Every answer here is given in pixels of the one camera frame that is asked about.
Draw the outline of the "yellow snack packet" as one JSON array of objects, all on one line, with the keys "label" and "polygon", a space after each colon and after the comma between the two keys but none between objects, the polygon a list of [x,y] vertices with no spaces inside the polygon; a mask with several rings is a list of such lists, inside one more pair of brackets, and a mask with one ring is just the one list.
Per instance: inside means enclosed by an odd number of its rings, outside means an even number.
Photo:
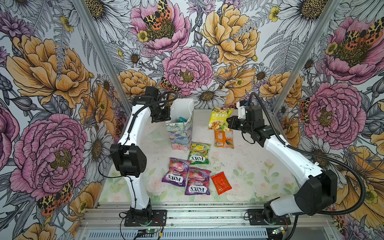
[{"label": "yellow snack packet", "polygon": [[209,130],[229,132],[229,124],[227,118],[231,116],[234,109],[232,108],[214,108],[211,112],[210,121],[208,124]]}]

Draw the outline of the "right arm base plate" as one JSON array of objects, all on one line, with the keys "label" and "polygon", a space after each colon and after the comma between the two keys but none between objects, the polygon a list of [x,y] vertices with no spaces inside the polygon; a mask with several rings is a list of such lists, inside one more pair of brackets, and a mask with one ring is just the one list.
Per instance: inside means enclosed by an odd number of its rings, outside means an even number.
[{"label": "right arm base plate", "polygon": [[251,226],[283,225],[291,224],[288,215],[277,216],[269,210],[248,209],[244,214],[244,219],[249,221]]}]

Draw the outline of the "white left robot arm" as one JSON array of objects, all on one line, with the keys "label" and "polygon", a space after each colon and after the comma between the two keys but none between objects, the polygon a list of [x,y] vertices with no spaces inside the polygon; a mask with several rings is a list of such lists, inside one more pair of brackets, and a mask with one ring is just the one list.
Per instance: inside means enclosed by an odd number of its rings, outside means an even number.
[{"label": "white left robot arm", "polygon": [[147,157],[141,148],[143,133],[148,120],[152,123],[171,119],[168,103],[176,100],[179,94],[174,91],[160,93],[156,87],[148,87],[144,95],[132,101],[132,113],[117,144],[111,145],[110,156],[116,170],[128,183],[132,197],[130,210],[134,213],[151,208],[150,198],[145,190],[141,174],[147,166]]}]

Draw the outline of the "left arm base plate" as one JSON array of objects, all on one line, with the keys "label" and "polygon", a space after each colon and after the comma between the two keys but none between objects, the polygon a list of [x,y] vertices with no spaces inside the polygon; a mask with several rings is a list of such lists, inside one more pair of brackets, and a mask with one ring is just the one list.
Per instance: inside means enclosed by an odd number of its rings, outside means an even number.
[{"label": "left arm base plate", "polygon": [[125,227],[164,227],[167,210],[128,210],[124,217]]}]

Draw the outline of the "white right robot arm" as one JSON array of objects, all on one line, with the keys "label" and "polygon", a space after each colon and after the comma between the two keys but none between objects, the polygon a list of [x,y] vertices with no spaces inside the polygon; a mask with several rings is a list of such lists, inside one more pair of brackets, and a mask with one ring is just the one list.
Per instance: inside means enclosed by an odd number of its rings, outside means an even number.
[{"label": "white right robot arm", "polygon": [[299,190],[290,196],[265,204],[265,220],[288,214],[313,216],[334,204],[337,199],[337,175],[314,164],[283,139],[273,125],[265,124],[262,108],[241,106],[238,116],[227,118],[228,127],[243,134],[278,158],[294,175]]}]

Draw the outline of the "floral paper gift bag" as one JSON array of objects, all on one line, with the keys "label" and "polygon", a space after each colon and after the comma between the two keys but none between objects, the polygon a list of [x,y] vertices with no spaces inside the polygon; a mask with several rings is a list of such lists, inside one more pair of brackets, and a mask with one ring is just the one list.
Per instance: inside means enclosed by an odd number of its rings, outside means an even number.
[{"label": "floral paper gift bag", "polygon": [[[191,147],[194,106],[193,99],[176,99],[171,105],[171,120],[166,122],[166,128],[173,150],[186,151]],[[179,117],[188,121],[178,123]]]}]

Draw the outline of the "teal white snack packet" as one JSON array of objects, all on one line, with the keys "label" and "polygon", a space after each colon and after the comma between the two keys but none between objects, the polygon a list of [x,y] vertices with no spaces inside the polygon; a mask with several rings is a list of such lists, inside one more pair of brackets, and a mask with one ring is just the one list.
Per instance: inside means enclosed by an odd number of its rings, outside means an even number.
[{"label": "teal white snack packet", "polygon": [[178,123],[186,123],[188,120],[183,118],[183,117],[179,117],[178,119]]}]

